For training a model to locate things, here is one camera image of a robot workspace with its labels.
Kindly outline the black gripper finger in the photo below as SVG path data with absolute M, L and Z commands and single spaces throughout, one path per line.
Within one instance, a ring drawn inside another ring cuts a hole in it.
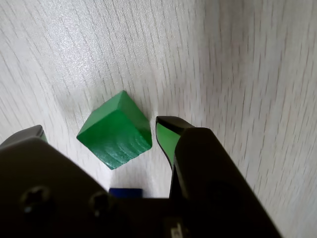
M 114 238 L 107 192 L 50 146 L 42 126 L 0 146 L 0 235 L 3 238 Z
M 194 238 L 278 238 L 280 232 L 211 129 L 158 116 L 156 139 L 172 168 L 170 197 Z

